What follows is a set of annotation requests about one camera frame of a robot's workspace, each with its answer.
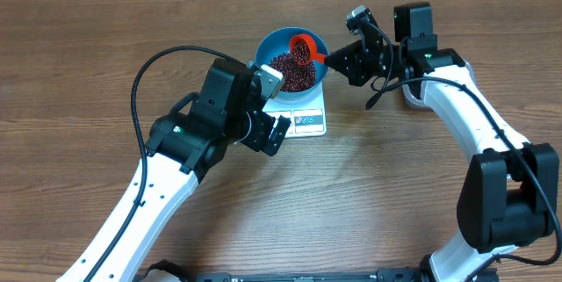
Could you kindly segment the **orange scoop with blue handle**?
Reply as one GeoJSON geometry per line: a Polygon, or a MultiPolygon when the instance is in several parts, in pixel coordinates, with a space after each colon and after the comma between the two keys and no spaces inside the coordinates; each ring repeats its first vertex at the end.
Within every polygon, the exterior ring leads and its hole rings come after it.
{"type": "Polygon", "coordinates": [[[306,66],[313,61],[320,64],[325,62],[326,55],[318,51],[314,38],[306,33],[291,37],[289,42],[291,58],[299,65],[306,66]]]}

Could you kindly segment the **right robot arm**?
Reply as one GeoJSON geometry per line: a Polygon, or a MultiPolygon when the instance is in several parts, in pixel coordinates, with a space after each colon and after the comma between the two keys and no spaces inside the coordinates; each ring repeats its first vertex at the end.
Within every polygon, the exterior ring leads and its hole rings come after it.
{"type": "Polygon", "coordinates": [[[469,164],[456,207],[458,232],[407,279],[495,281],[493,263],[516,260],[519,248],[561,234],[558,154],[514,130],[479,91],[466,60],[439,47],[429,4],[398,5],[393,22],[387,36],[368,8],[357,7],[345,19],[357,40],[324,62],[354,86],[383,80],[368,107],[399,89],[432,110],[469,164]]]}

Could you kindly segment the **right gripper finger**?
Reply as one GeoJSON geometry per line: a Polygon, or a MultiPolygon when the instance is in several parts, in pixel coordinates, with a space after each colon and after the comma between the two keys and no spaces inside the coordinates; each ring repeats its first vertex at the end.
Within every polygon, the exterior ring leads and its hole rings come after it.
{"type": "Polygon", "coordinates": [[[328,54],[324,58],[324,64],[342,74],[361,74],[364,72],[361,63],[363,53],[363,42],[361,40],[356,40],[328,54]]]}
{"type": "Polygon", "coordinates": [[[345,70],[344,75],[348,78],[349,85],[356,87],[364,86],[373,77],[369,70],[364,71],[361,69],[345,70]]]}

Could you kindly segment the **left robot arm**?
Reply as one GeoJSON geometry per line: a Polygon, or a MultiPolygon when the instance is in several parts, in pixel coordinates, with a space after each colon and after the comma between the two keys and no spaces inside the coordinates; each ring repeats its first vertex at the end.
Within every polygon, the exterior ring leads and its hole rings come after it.
{"type": "Polygon", "coordinates": [[[131,281],[174,212],[227,147],[275,155],[291,121],[263,111],[282,74],[217,58],[202,90],[186,96],[139,138],[141,159],[123,197],[63,281],[131,281]]]}

